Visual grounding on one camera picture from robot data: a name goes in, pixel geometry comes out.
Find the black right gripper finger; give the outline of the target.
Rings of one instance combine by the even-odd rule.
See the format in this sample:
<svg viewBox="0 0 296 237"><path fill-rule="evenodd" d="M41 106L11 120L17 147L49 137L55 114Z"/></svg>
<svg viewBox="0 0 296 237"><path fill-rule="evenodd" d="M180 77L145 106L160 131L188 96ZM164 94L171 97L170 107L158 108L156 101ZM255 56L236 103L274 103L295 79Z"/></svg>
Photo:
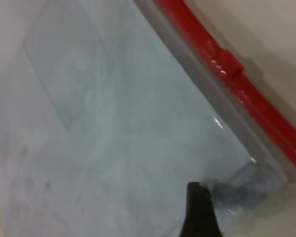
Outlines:
<svg viewBox="0 0 296 237"><path fill-rule="evenodd" d="M207 186L190 182L186 192L185 220L180 237L222 237Z"/></svg>

